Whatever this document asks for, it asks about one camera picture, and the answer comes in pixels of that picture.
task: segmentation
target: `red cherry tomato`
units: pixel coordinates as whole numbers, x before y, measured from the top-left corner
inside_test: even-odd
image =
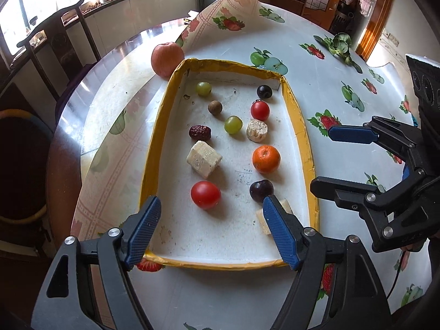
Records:
[[[191,188],[193,202],[204,210],[217,205],[221,198],[220,189],[209,181],[200,181]]]
[[[261,121],[267,120],[269,118],[271,110],[269,109],[268,103],[257,100],[252,103],[252,107],[250,107],[250,114],[252,115],[252,118],[258,119]]]

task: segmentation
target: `apple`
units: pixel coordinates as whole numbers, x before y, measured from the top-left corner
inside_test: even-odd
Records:
[[[268,71],[277,72],[282,76],[284,76],[288,72],[287,67],[278,58],[275,57],[270,57],[265,60],[265,68]]]
[[[161,43],[155,47],[151,54],[151,67],[158,76],[169,78],[184,59],[185,54],[177,43]]]

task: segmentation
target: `strawberry print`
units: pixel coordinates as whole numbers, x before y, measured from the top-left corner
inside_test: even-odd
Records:
[[[189,32],[194,32],[197,26],[199,25],[199,23],[200,21],[197,18],[193,19],[193,21],[191,21],[190,24],[188,25]]]
[[[316,48],[315,45],[308,45],[308,44],[304,43],[300,46],[301,46],[301,48],[304,48],[307,52],[309,52],[309,54],[312,54],[312,55],[318,57],[319,59],[325,59],[324,53],[322,53],[321,50]]]
[[[391,158],[393,159],[393,161],[394,161],[396,164],[399,164],[399,165],[402,164],[402,159],[401,159],[400,157],[398,157],[398,156],[396,156],[396,155],[394,155],[394,154],[391,154],[389,151],[387,151],[386,153],[387,153],[388,155],[391,156]]]
[[[162,264],[152,262],[151,260],[147,260],[145,258],[142,258],[142,260],[138,264],[136,264],[136,266],[141,271],[149,272],[159,271],[164,268]]]
[[[399,259],[395,262],[394,270],[397,271],[399,269],[400,259],[402,258],[403,251],[400,251]],[[405,255],[402,259],[402,266],[400,267],[400,271],[404,271],[406,266],[408,265],[408,259],[410,257],[411,252],[405,252]]]
[[[376,87],[368,79],[363,79],[362,84],[373,94],[377,94]]]
[[[326,264],[321,280],[321,288],[325,294],[329,295],[331,290],[331,278],[333,276],[334,264]]]
[[[239,31],[245,27],[244,22],[237,20],[237,17],[234,16],[226,17],[223,15],[220,17],[213,17],[213,21],[221,30]]]
[[[411,113],[410,103],[408,101],[408,97],[405,94],[405,99],[400,102],[399,109],[405,114]]]
[[[329,136],[328,130],[335,125],[341,125],[340,120],[332,115],[328,109],[324,114],[317,112],[313,118],[307,119],[314,127],[317,127],[321,134]]]
[[[382,192],[382,193],[385,192],[384,186],[382,186],[381,184],[378,183],[378,178],[376,176],[374,176],[373,174],[371,174],[371,176],[370,176],[366,172],[364,172],[364,174],[368,178],[368,180],[366,182],[367,185],[377,186],[377,188],[379,189],[380,192]]]
[[[317,301],[324,298],[325,295],[329,296],[331,291],[331,279],[333,277],[334,264],[326,264],[324,266],[323,277],[321,279],[321,288],[318,293]]]

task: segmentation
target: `chair backrest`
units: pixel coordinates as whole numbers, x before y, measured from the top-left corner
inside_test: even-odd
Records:
[[[58,10],[57,12],[49,16],[47,19],[45,19],[43,22],[38,24],[38,26],[36,26],[23,41],[17,43],[17,47],[24,46],[26,48],[41,79],[44,81],[49,91],[51,92],[52,96],[57,101],[59,99],[58,93],[56,92],[55,88],[53,87],[52,83],[50,82],[43,68],[41,67],[41,64],[39,63],[38,59],[36,58],[34,50],[30,45],[30,40],[38,32],[44,30],[49,45],[54,51],[54,54],[57,57],[58,61],[60,62],[62,68],[64,69],[64,72],[67,74],[67,77],[69,78],[69,80],[74,79],[76,75],[81,71],[83,66],[67,35],[64,24],[61,20],[62,15],[73,9],[76,11],[76,13],[78,14],[78,19],[83,27],[83,30],[90,44],[90,47],[92,48],[96,60],[99,61],[101,59],[98,49],[96,48],[95,42],[93,40],[92,34],[90,33],[89,27],[87,26],[87,23],[85,22],[84,16],[80,9],[80,6],[83,3],[84,0],[80,0],[75,5],[71,5],[69,7],[65,7],[63,9]]]

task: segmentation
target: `wall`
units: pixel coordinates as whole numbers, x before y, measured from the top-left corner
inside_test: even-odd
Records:
[[[158,24],[188,16],[190,10],[199,10],[199,0],[124,0],[87,17],[86,22],[103,57],[134,35]],[[96,62],[80,23],[68,28],[67,34],[83,65]],[[50,46],[45,45],[37,53],[37,58],[58,94],[61,94],[68,79]],[[56,103],[31,61],[17,72],[12,82],[39,117],[54,130]]]
[[[388,62],[395,65],[405,87],[411,111],[418,119],[418,100],[414,95],[405,54],[426,56],[440,61],[440,44],[414,0],[393,1],[385,30],[397,38],[399,46],[395,46],[382,35],[367,61],[368,65],[379,67]]]

